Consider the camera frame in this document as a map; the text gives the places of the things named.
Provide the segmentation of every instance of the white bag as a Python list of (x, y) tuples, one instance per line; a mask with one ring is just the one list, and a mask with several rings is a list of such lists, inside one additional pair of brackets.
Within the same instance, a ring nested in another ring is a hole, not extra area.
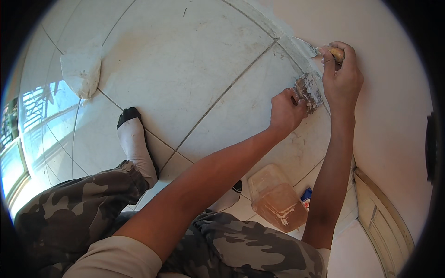
[(70, 47), (60, 56), (62, 76), (81, 99), (89, 99), (97, 90), (101, 76), (101, 46), (94, 39), (83, 46)]

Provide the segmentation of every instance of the beige shirt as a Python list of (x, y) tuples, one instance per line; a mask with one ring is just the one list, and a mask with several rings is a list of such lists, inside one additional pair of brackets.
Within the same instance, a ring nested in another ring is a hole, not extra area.
[[(329, 249), (317, 249), (329, 261)], [(161, 269), (159, 256), (143, 243), (124, 236), (112, 236), (92, 244), (88, 252), (70, 267), (63, 278), (155, 278)], [(159, 278), (189, 278), (177, 273), (159, 273)]]

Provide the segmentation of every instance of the hand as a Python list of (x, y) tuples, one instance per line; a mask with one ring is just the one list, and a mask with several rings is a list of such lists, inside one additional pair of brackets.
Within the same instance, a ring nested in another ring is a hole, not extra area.
[(307, 117), (306, 101), (298, 99), (293, 88), (284, 89), (272, 98), (270, 129), (280, 137), (286, 138)]
[(357, 98), (363, 84), (363, 74), (357, 67), (356, 52), (348, 44), (335, 41), (329, 44), (344, 50), (344, 61), (340, 69), (336, 70), (334, 56), (326, 50), (321, 49), (323, 55), (324, 94), (329, 103), (332, 120), (354, 122), (354, 109)]

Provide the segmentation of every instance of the foot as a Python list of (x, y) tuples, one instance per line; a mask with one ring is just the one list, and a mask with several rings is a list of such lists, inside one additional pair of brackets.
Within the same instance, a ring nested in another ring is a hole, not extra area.
[(130, 160), (152, 188), (159, 179), (159, 168), (148, 149), (141, 114), (134, 107), (124, 109), (117, 123), (117, 137)]
[(209, 206), (209, 210), (213, 212), (220, 212), (233, 206), (239, 200), (243, 183), (238, 181), (229, 191), (221, 196), (213, 205)]

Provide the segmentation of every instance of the person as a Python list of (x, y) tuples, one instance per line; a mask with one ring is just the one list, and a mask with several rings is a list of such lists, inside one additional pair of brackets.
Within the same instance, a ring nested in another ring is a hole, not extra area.
[(239, 179), (307, 117), (306, 102), (285, 89), (272, 98), (266, 130), (199, 160), (127, 217), (122, 209), (154, 186), (159, 171), (140, 114), (125, 109), (117, 134), (126, 161), (50, 188), (18, 213), (15, 226), (33, 267), (41, 276), (64, 278), (326, 277), (363, 84), (354, 49), (331, 46), (343, 49), (345, 60), (336, 69), (332, 54), (321, 50), (331, 138), (301, 241), (218, 212), (239, 197)]

